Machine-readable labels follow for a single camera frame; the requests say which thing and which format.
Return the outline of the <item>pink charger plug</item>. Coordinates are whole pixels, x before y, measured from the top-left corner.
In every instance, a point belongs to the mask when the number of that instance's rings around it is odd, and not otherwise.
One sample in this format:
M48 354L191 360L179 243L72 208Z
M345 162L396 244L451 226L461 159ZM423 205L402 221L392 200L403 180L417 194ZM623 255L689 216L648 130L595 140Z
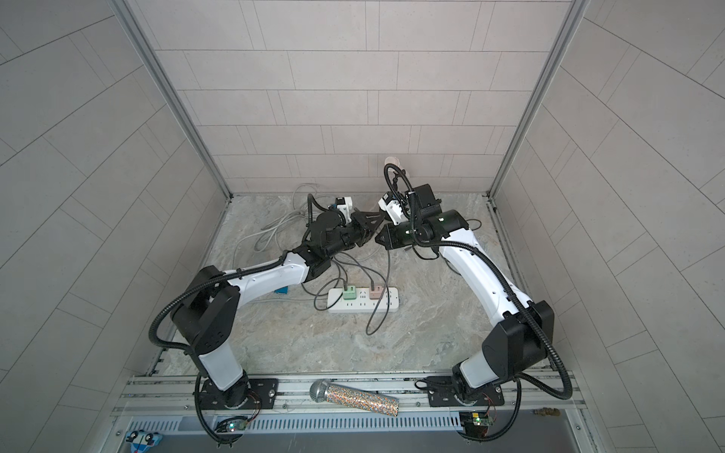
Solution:
M385 288L381 285L375 286L369 290L369 297L371 300L380 300L385 292Z

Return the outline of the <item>green charger plug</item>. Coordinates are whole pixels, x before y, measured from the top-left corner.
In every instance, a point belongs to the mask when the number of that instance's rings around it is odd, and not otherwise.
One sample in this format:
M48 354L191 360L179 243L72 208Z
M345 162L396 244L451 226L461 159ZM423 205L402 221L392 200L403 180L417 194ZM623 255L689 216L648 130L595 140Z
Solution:
M357 297L358 297L358 290L353 285L350 285L349 287L345 288L342 292L342 298L345 301L356 300Z

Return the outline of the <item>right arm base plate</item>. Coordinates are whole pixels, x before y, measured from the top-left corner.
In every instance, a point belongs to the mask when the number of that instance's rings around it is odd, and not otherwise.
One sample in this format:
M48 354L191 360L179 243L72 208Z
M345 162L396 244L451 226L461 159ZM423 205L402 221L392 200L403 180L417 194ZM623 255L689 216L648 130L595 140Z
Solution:
M451 375L423 377L415 382L415 388L428 396L434 408L500 407L505 404L502 390L495 385L473 389Z

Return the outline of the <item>white power strip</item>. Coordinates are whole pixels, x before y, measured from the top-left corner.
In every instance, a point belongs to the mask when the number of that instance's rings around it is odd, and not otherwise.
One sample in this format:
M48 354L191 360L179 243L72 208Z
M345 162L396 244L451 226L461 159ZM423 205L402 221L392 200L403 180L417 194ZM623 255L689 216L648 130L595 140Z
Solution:
M356 300L345 301L342 298L343 288L331 289L328 293L328 305L326 311L330 313L393 313L400 307L400 295L397 288L391 288L384 292L380 300L371 300L369 290L371 288L360 288Z

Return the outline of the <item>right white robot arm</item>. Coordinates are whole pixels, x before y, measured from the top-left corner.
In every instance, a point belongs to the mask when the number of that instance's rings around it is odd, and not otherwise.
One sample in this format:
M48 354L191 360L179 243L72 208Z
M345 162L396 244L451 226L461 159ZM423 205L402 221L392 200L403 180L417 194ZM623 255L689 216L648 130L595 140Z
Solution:
M490 433L484 417L466 417L461 437L488 443L503 437L520 412L524 382L560 400L573 396L571 377L553 345L554 312L534 302L500 271L483 251L467 220L458 211L443 211L430 185L413 187L406 172L389 162L383 167L389 189L381 209L389 224L376 241L388 250L428 248L446 260L477 296L492 326L480 350L452 369L447 391L464 405L480 399L493 404L487 388L515 383L515 406L508 422Z

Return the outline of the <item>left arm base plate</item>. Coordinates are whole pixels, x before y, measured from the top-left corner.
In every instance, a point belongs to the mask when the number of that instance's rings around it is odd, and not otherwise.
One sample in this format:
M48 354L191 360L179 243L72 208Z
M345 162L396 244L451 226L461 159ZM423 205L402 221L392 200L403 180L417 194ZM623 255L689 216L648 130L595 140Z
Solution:
M196 399L202 411L270 410L279 388L277 379L246 379L226 391L219 390L211 379L202 379Z

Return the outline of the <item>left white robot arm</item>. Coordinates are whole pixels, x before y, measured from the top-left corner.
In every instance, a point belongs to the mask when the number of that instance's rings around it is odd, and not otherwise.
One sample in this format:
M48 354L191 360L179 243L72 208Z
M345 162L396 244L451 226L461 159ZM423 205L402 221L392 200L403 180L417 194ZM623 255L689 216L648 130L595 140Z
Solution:
M189 287L153 319L148 339L156 347L177 349L197 368L194 410L201 428L217 445L234 445L242 436L238 425L248 417L223 422L223 431L205 420L202 394L215 396L224 407L237 409L252 400L262 407L249 377L230 347L237 310L248 302L283 287L302 285L322 276L335 257L368 243L387 219L382 210L360 211L347 198L330 207L307 198L307 228L300 245L285 250L277 260L251 268L222 272L210 265L200 270Z

